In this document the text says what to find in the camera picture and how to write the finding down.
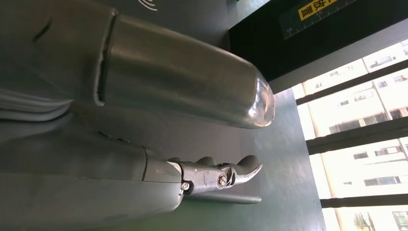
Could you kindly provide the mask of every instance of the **building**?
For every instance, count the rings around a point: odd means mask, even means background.
[[[408,40],[293,87],[296,98],[408,59]],[[298,106],[306,140],[408,116],[408,69]],[[313,155],[321,199],[408,193],[408,137]],[[328,230],[408,231],[408,206],[323,210]]]

